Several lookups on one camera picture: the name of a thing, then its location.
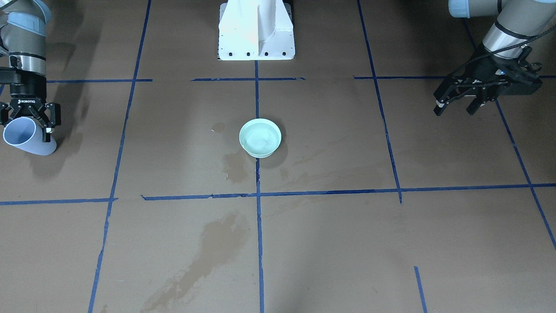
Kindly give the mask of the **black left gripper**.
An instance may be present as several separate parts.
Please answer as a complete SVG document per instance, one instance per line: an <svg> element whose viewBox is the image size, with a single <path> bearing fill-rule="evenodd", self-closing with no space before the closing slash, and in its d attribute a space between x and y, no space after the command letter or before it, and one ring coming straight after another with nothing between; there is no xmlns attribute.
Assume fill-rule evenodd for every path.
<svg viewBox="0 0 556 313"><path fill-rule="evenodd" d="M527 57L532 48L517 49L516 58L505 59L479 46L464 67L461 76L449 75L433 93L434 113L440 116L447 106L462 97L474 96L466 111L474 115L488 101L501 95L530 95L542 86L538 75L542 64L530 63Z"/></svg>

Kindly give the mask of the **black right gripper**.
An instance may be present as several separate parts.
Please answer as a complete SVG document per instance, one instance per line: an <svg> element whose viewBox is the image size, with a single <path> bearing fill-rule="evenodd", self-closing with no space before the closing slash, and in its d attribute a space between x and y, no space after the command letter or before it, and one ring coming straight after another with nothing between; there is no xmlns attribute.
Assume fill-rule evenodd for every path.
<svg viewBox="0 0 556 313"><path fill-rule="evenodd" d="M54 128L61 125L61 105L45 103L40 98L12 98L9 104L0 102L0 124L5 127L20 117L31 117L41 123L43 142L50 142Z"/></svg>

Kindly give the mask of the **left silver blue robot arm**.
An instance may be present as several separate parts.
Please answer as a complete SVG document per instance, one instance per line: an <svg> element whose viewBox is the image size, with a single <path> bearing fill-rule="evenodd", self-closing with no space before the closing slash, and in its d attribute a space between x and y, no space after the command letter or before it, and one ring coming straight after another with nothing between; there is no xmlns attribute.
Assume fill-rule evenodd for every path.
<svg viewBox="0 0 556 313"><path fill-rule="evenodd" d="M527 57L533 41L555 30L553 0L450 0L451 16L496 16L470 59L443 79L434 92L435 115L463 97L472 97L470 115L502 95L530 95L542 86L542 65Z"/></svg>

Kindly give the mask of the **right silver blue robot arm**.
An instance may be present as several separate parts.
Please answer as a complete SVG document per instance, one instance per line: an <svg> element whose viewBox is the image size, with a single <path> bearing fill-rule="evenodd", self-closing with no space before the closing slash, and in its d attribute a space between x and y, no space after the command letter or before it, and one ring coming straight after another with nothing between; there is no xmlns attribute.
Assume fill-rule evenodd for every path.
<svg viewBox="0 0 556 313"><path fill-rule="evenodd" d="M1 125L20 117L34 118L50 142L61 125L61 107L47 102L46 26L52 14L41 0L3 0L1 9L1 85L8 85L11 101L1 103Z"/></svg>

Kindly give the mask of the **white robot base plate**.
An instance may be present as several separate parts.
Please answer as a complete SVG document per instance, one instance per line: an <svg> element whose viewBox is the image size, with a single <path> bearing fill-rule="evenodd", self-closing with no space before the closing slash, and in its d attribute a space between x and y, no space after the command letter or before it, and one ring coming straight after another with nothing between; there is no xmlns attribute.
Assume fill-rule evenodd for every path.
<svg viewBox="0 0 556 313"><path fill-rule="evenodd" d="M217 56L222 61L293 60L292 0L228 0L220 5Z"/></svg>

